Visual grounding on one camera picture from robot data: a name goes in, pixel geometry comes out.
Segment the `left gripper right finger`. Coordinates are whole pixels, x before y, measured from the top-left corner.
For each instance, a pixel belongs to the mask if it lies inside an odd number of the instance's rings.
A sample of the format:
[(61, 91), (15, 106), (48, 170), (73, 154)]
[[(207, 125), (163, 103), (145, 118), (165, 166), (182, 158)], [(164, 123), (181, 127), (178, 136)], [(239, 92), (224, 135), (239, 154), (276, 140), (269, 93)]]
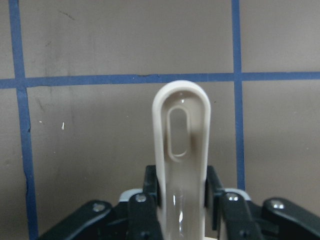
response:
[(225, 188), (208, 166), (205, 207), (219, 240), (318, 240), (320, 218), (282, 197), (252, 202), (241, 189)]

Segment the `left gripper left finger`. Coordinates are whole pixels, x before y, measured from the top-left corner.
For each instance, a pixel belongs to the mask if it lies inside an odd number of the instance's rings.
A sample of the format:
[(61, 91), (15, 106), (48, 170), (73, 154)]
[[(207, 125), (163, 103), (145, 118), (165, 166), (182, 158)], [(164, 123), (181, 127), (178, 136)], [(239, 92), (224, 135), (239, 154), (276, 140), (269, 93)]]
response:
[(145, 168), (142, 190), (116, 206), (91, 200), (43, 233), (41, 240), (161, 240), (155, 165)]

